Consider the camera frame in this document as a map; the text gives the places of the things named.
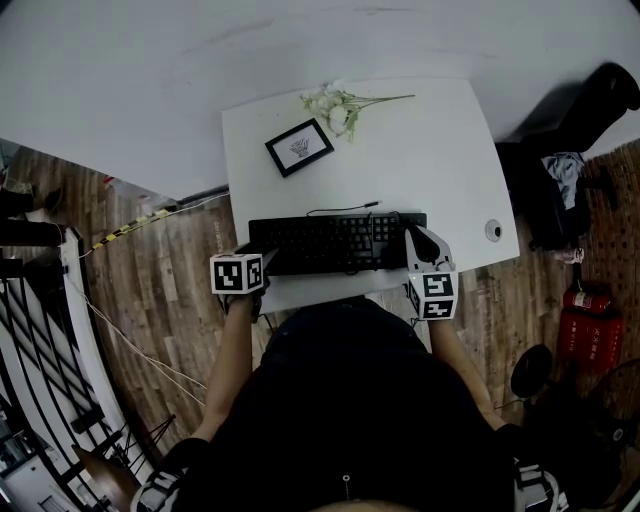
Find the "black keyboard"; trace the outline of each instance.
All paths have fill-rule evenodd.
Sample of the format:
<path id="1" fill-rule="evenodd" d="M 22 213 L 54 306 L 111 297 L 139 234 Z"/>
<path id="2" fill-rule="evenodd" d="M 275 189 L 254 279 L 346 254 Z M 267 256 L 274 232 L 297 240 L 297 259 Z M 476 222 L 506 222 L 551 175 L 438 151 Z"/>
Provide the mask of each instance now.
<path id="1" fill-rule="evenodd" d="M 245 249 L 262 254 L 278 249 L 269 275 L 401 268 L 407 265 L 405 223 L 426 227 L 427 216 L 394 212 L 252 220 Z"/>

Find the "white artificial flower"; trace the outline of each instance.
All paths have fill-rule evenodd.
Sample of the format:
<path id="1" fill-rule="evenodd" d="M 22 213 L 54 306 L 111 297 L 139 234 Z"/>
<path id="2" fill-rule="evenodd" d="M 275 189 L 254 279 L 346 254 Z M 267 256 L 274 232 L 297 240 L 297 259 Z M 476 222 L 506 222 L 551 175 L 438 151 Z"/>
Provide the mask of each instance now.
<path id="1" fill-rule="evenodd" d="M 326 109 L 323 109 L 321 105 L 319 105 L 317 99 L 313 99 L 309 104 L 309 112 L 314 116 L 325 117 Z"/>
<path id="2" fill-rule="evenodd" d="M 324 94 L 324 90 L 322 89 L 322 87 L 316 87 L 315 89 L 303 92 L 300 95 L 300 98 L 303 101 L 313 101 L 317 100 L 322 94 Z"/>
<path id="3" fill-rule="evenodd" d="M 334 105 L 342 105 L 342 96 L 339 93 L 325 93 L 325 95 L 327 96 L 327 99 L 329 100 L 329 103 L 332 107 Z"/>
<path id="4" fill-rule="evenodd" d="M 320 96 L 318 96 L 316 105 L 318 106 L 318 109 L 323 112 L 329 112 L 329 110 L 331 110 L 331 107 L 333 106 L 331 104 L 331 99 L 328 98 L 325 94 L 321 94 Z"/>
<path id="5" fill-rule="evenodd" d="M 334 80 L 333 82 L 325 85 L 324 90 L 328 93 L 342 92 L 344 91 L 344 80 Z"/>
<path id="6" fill-rule="evenodd" d="M 342 135 L 346 131 L 347 125 L 344 122 L 337 121 L 336 119 L 330 119 L 329 128 L 336 135 Z"/>
<path id="7" fill-rule="evenodd" d="M 347 111 L 347 109 L 340 105 L 333 107 L 329 111 L 329 119 L 341 124 L 345 124 L 347 122 L 348 115 L 349 112 Z"/>

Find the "white desk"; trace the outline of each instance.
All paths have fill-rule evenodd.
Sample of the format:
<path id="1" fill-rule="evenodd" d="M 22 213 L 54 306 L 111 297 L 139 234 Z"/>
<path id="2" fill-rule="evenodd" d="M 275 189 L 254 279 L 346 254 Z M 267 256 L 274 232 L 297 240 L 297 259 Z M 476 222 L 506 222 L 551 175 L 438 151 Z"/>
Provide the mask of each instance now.
<path id="1" fill-rule="evenodd" d="M 416 98 L 364 110 L 352 143 L 333 136 L 321 122 L 335 152 L 288 178 L 282 178 L 264 143 L 311 117 L 299 93 L 223 112 L 238 243 L 249 241 L 252 219 L 302 216 L 317 208 L 382 200 L 373 211 L 425 212 L 427 227 L 447 241 L 459 271 L 519 255 L 502 169 L 466 80 L 376 80 L 346 89 L 361 96 Z M 485 235 L 490 219 L 502 224 L 499 242 Z M 274 277 L 263 311 L 394 288 L 405 280 L 402 269 Z"/>

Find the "black picture frame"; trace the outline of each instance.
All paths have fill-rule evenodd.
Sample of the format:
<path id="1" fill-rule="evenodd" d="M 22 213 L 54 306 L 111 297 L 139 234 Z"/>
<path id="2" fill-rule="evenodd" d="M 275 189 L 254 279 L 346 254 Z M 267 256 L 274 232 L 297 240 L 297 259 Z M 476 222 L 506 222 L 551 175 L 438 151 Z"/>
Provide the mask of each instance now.
<path id="1" fill-rule="evenodd" d="M 285 167 L 282 164 L 282 161 L 280 160 L 280 157 L 278 156 L 278 153 L 275 151 L 273 146 L 276 143 L 280 142 L 281 140 L 286 139 L 291 135 L 294 135 L 296 132 L 299 132 L 300 130 L 307 128 L 308 126 L 313 126 L 316 132 L 318 132 L 318 136 L 320 137 L 323 144 L 325 145 L 325 148 L 314 153 L 313 155 L 308 156 L 304 160 L 301 160 L 300 162 L 290 167 Z M 267 150 L 269 151 L 271 158 L 273 158 L 273 161 L 278 167 L 278 170 L 280 171 L 280 174 L 282 174 L 283 178 L 286 178 L 287 176 L 291 176 L 294 172 L 299 171 L 300 169 L 302 169 L 303 167 L 306 167 L 310 163 L 313 163 L 316 160 L 322 158 L 323 156 L 326 156 L 329 153 L 333 153 L 335 151 L 333 145 L 331 144 L 331 142 L 329 142 L 327 135 L 324 133 L 324 131 L 318 124 L 318 121 L 316 121 L 315 119 L 309 119 L 308 121 L 305 121 L 304 123 L 299 124 L 294 128 L 291 128 L 291 130 L 284 132 L 282 135 L 278 135 L 275 139 L 271 139 L 269 142 L 265 142 L 264 145 L 267 147 Z"/>

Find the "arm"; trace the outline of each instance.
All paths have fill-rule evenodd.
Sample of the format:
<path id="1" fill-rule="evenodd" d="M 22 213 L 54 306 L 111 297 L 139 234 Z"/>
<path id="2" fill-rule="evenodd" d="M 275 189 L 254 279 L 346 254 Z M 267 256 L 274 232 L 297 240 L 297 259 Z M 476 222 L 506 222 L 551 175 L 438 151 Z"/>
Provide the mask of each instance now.
<path id="1" fill-rule="evenodd" d="M 222 332 L 222 342 L 207 382 L 204 417 L 191 437 L 211 441 L 227 418 L 240 388 L 252 372 L 251 295 L 234 300 Z"/>
<path id="2" fill-rule="evenodd" d="M 458 372 L 487 423 L 494 430 L 505 425 L 502 418 L 496 414 L 489 390 L 482 381 L 478 369 L 464 350 L 451 321 L 429 322 L 429 334 L 431 335 L 433 355 Z"/>

